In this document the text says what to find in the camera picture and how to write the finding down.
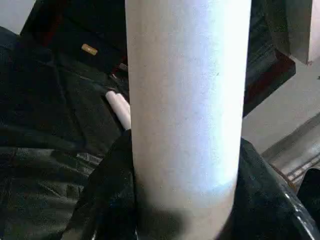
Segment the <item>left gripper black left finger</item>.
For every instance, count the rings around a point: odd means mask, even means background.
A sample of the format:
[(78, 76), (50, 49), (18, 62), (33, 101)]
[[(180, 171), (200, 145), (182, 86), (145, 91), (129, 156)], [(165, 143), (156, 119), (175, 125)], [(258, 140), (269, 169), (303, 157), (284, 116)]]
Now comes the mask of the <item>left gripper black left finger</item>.
[(64, 238), (135, 240), (136, 225), (132, 134), (127, 130), (88, 177)]

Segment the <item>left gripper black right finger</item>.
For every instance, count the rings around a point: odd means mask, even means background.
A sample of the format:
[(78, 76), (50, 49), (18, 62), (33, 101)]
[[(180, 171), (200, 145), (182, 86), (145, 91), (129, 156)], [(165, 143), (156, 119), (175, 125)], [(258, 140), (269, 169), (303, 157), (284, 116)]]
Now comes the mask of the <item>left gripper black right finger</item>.
[(241, 140), (235, 198), (225, 226), (231, 240), (318, 240), (316, 219), (254, 146)]

